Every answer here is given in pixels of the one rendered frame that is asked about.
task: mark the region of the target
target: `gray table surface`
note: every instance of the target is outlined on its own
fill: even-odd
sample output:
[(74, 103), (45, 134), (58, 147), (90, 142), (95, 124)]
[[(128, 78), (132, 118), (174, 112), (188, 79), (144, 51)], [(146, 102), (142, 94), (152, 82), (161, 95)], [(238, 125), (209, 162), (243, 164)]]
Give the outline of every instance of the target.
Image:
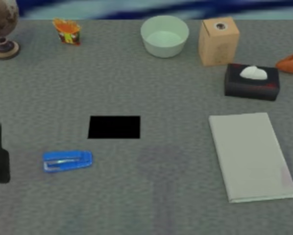
[[(293, 199), (229, 204), (209, 115), (268, 112), (293, 176), (293, 75), (275, 102), (224, 97), (225, 66), (197, 55), (200, 21), (171, 59), (146, 53), (141, 21), (80, 21), (82, 45), (50, 21), (20, 21), (21, 54), (0, 61), (0, 122), (12, 181), (0, 235), (293, 235)], [(235, 61), (293, 53), (293, 21), (238, 21)], [(91, 115), (140, 115), (139, 140), (88, 140)], [(89, 149), (91, 168), (42, 171), (45, 151)]]

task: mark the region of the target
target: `globe base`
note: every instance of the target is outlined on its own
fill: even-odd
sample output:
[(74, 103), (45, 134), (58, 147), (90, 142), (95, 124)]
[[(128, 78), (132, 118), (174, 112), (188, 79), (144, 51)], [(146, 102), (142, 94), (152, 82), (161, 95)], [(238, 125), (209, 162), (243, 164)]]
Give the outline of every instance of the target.
[(20, 52), (20, 46), (14, 41), (6, 41), (0, 44), (0, 60), (9, 60), (16, 57)]

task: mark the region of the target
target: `book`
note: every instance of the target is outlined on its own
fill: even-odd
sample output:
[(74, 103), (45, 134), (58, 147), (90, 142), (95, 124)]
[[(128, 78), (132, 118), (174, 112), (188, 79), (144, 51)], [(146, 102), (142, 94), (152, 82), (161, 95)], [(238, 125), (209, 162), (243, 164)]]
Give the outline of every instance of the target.
[(210, 116), (230, 203), (293, 198), (293, 180), (267, 113)]

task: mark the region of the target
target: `brown box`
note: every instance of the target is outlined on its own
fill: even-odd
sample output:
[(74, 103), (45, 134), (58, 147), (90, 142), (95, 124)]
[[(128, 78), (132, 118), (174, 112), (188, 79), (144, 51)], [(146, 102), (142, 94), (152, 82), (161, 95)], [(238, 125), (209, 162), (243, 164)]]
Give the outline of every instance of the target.
[(203, 20), (198, 45), (203, 65), (232, 63), (239, 36), (240, 32), (232, 17)]

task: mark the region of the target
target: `black tissue box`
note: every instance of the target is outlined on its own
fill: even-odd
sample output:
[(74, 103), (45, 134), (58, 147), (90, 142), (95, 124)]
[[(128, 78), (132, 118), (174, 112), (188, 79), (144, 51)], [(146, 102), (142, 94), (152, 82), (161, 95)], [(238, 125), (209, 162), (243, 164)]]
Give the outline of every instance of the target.
[(225, 74), (225, 95), (274, 101), (280, 90), (279, 73), (276, 68), (260, 67), (267, 73), (266, 80), (254, 80), (240, 76), (250, 65), (229, 64)]

